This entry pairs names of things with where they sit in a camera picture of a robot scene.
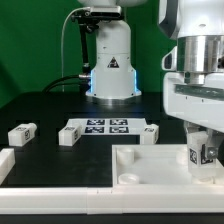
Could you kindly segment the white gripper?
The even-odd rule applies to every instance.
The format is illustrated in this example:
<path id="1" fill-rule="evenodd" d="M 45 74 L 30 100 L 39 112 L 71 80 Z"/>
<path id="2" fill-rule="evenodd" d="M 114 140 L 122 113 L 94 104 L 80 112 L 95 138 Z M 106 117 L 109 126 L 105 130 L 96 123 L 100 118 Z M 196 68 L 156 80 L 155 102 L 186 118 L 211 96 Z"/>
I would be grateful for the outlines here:
<path id="1" fill-rule="evenodd" d="M 165 112 L 185 121 L 186 134 L 198 132 L 200 126 L 213 129 L 206 131 L 202 162 L 214 162 L 222 144 L 220 132 L 224 133 L 224 73 L 208 74 L 202 86 L 185 84 L 184 75 L 176 72 L 177 47 L 163 57 L 161 66 L 167 70 L 163 79 Z"/>

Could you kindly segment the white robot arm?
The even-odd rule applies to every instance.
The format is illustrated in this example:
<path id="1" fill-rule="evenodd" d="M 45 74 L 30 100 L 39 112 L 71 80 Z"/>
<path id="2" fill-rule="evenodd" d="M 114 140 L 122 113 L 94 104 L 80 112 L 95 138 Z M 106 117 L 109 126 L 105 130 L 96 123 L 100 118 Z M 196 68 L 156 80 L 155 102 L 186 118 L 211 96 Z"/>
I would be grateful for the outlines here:
<path id="1" fill-rule="evenodd" d="M 140 96 L 121 9 L 147 0 L 78 1 L 86 26 L 96 31 L 86 96 L 107 103 Z M 159 0 L 158 26 L 176 42 L 162 59 L 166 113 L 224 133 L 224 0 Z"/>

